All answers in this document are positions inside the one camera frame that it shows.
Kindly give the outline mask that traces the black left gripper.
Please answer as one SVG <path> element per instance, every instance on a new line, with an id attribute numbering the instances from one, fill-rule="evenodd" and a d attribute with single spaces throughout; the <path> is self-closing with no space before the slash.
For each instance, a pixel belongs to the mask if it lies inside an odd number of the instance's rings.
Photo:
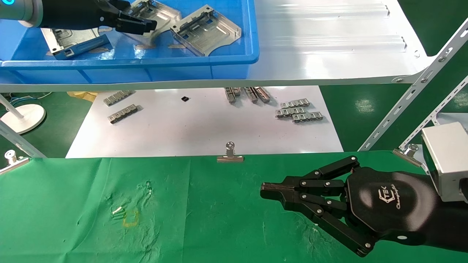
<path id="1" fill-rule="evenodd" d="M 69 0 L 66 29 L 85 30 L 108 26 L 122 33 L 143 35 L 155 30 L 158 22 L 122 12 L 131 8 L 125 0 Z"/>

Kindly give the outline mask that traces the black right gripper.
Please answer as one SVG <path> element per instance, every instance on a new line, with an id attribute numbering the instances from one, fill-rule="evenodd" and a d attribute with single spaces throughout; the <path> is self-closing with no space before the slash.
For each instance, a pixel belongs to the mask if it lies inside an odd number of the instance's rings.
<path id="1" fill-rule="evenodd" d="M 410 246 L 426 244 L 431 216 L 439 203 L 431 180 L 404 171 L 382 172 L 360 166 L 356 156 L 348 156 L 303 176 L 287 176 L 281 183 L 263 183 L 261 197 L 281 202 L 286 211 L 303 214 L 362 258 L 373 250 L 375 239 Z M 346 195 L 351 216 L 347 222 L 369 235 L 358 233 L 326 211 L 319 197 L 306 200 L 306 193 L 341 193 L 344 181 L 338 177 L 348 173 Z M 279 193 L 281 190 L 299 193 Z"/>

